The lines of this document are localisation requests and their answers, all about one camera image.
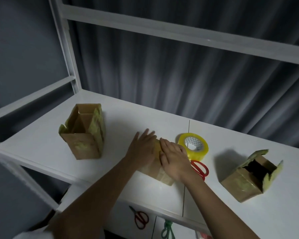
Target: red scissors handle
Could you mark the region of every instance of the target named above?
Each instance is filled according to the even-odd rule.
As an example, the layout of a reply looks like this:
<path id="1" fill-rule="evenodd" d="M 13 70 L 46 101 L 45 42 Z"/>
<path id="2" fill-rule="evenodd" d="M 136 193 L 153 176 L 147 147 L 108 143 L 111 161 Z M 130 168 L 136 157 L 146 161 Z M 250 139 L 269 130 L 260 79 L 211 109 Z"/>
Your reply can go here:
<path id="1" fill-rule="evenodd" d="M 204 165 L 203 163 L 197 161 L 197 160 L 191 160 L 190 163 L 191 163 L 191 165 L 195 168 L 195 169 L 194 169 L 194 168 L 193 168 L 193 169 L 196 171 L 196 173 L 198 173 L 198 174 L 201 176 L 201 178 L 205 181 L 205 177 L 207 177 L 207 175 L 209 174 L 209 170 L 208 170 L 207 166 Z M 204 167 L 204 169 L 206 169 L 206 173 L 204 173 L 204 172 L 198 167 L 198 165 L 197 165 L 196 163 L 202 165 L 202 166 Z"/>
<path id="2" fill-rule="evenodd" d="M 143 211 L 138 211 L 135 214 L 134 221 L 135 221 L 137 228 L 140 230 L 143 230 L 145 228 L 146 224 L 149 222 L 149 217 Z"/>

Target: brown box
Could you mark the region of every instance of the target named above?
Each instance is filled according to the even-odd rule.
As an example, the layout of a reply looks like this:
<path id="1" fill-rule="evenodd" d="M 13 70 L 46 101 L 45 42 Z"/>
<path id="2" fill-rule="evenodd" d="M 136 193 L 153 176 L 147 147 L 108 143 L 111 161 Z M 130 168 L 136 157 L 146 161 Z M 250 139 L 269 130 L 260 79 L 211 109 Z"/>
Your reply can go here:
<path id="1" fill-rule="evenodd" d="M 76 159 L 100 158 L 105 139 L 101 104 L 76 104 L 59 134 Z"/>
<path id="2" fill-rule="evenodd" d="M 254 152 L 246 162 L 220 182 L 239 202 L 263 194 L 281 172 L 283 160 L 275 166 L 262 156 L 267 152 L 267 149 Z"/>
<path id="3" fill-rule="evenodd" d="M 163 182 L 164 184 L 167 184 L 171 186 L 174 183 L 174 180 L 169 177 L 162 165 L 161 161 L 159 159 L 159 152 L 162 151 L 161 144 L 159 140 L 155 140 L 155 159 L 152 163 L 145 165 L 144 167 L 141 167 L 138 171 L 151 176 L 154 179 L 157 179 L 158 181 Z"/>

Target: yellow tape roll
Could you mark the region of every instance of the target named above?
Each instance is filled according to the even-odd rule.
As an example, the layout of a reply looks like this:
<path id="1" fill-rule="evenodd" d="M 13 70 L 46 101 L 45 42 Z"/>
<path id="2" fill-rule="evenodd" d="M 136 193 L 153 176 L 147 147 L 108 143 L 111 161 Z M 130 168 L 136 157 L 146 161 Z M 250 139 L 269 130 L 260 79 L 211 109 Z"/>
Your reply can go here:
<path id="1" fill-rule="evenodd" d="M 189 149 L 186 146 L 188 143 L 194 145 L 196 149 Z M 206 141 L 201 136 L 198 136 L 195 133 L 183 133 L 179 137 L 178 144 L 182 145 L 186 149 L 189 160 L 200 161 L 208 152 L 208 144 L 206 143 Z"/>

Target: vertical post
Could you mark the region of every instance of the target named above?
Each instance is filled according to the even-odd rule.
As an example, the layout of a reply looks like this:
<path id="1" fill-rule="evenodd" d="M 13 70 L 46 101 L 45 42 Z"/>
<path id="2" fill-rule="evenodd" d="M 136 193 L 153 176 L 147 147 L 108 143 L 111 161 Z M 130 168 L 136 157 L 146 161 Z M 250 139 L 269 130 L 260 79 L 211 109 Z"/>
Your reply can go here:
<path id="1" fill-rule="evenodd" d="M 29 189 L 31 189 L 40 199 L 42 199 L 53 210 L 59 205 L 44 189 L 18 164 L 0 158 L 0 163 L 8 169 L 14 176 L 20 179 Z"/>
<path id="2" fill-rule="evenodd" d="M 61 6 L 63 5 L 62 0 L 49 0 L 50 8 L 52 11 L 56 31 L 59 36 L 64 60 L 68 69 L 69 76 L 74 76 L 75 80 L 71 82 L 74 93 L 78 93 L 81 87 L 81 81 L 79 72 L 76 66 L 76 60 L 74 57 L 74 51 L 72 47 L 72 41 L 69 31 L 68 20 L 62 17 Z"/>

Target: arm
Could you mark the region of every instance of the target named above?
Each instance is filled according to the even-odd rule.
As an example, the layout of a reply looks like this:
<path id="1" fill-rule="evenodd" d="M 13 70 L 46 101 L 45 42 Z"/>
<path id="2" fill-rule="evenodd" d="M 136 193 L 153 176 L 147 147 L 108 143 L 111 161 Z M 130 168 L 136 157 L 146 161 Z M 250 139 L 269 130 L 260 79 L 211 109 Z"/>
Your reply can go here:
<path id="1" fill-rule="evenodd" d="M 126 156 L 77 198 L 47 227 L 55 239 L 98 238 L 124 186 L 140 167 L 154 160 L 155 132 L 137 132 Z"/>
<path id="2" fill-rule="evenodd" d="M 163 150 L 160 159 L 165 172 L 186 186 L 214 239 L 259 239 L 194 171 L 182 146 L 162 138 L 160 142 Z"/>

